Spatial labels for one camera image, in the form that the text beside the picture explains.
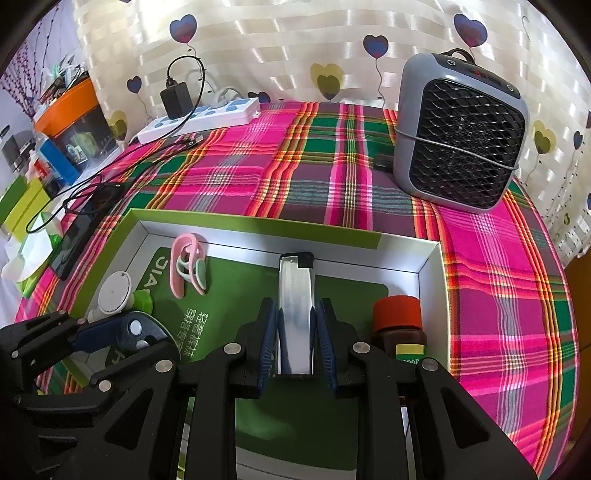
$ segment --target power strip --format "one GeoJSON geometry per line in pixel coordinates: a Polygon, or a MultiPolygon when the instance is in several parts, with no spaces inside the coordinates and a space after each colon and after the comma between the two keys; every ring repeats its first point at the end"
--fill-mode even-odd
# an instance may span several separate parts
{"type": "MultiPolygon", "coordinates": [[[[261,114],[261,104],[258,98],[244,98],[234,100],[219,108],[210,106],[198,107],[186,124],[174,135],[192,134],[213,130],[215,128],[235,127],[249,124],[261,114]]],[[[145,144],[162,137],[174,126],[182,122],[184,117],[171,120],[167,116],[157,118],[138,133],[139,143],[145,144]]]]}

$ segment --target portable heater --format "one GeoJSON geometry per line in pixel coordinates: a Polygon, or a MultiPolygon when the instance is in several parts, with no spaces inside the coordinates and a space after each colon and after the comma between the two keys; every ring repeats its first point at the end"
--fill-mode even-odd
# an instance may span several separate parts
{"type": "Polygon", "coordinates": [[[518,89],[468,52],[415,55],[402,71],[396,182],[410,195],[486,212],[518,168],[528,119],[518,89]]]}

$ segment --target heater grille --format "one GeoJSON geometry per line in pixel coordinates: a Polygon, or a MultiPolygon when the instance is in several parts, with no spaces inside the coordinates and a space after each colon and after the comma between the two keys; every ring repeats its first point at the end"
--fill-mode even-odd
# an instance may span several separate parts
{"type": "MultiPolygon", "coordinates": [[[[427,84],[417,136],[459,147],[513,167],[525,119],[499,99],[448,80],[427,84]]],[[[418,190],[487,209],[500,198],[511,170],[449,148],[415,142],[410,180],[418,190]]]]}

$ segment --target yellow label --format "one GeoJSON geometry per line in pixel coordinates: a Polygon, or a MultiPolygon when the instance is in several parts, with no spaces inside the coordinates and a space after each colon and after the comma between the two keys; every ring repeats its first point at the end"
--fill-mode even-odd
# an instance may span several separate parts
{"type": "Polygon", "coordinates": [[[425,346],[417,343],[401,343],[396,346],[396,355],[424,355],[425,346]]]}

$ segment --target plaid bedsheet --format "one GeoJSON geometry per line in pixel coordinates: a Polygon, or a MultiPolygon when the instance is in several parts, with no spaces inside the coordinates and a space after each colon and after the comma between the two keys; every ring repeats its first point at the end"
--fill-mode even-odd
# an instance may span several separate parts
{"type": "MultiPolygon", "coordinates": [[[[452,373],[547,478],[569,436],[579,354],[564,272],[519,185],[511,184],[491,213],[432,205],[372,169],[378,153],[394,151],[394,111],[313,102],[262,109],[249,125],[212,131],[193,151],[127,174],[141,177],[103,221],[70,280],[60,282],[48,269],[17,320],[68,310],[88,266],[131,207],[266,216],[439,241],[452,373]]],[[[162,145],[142,148],[111,171],[162,145]]],[[[71,221],[64,218],[64,226],[71,221]]],[[[78,388],[63,370],[41,380],[45,389],[78,388]]]]}

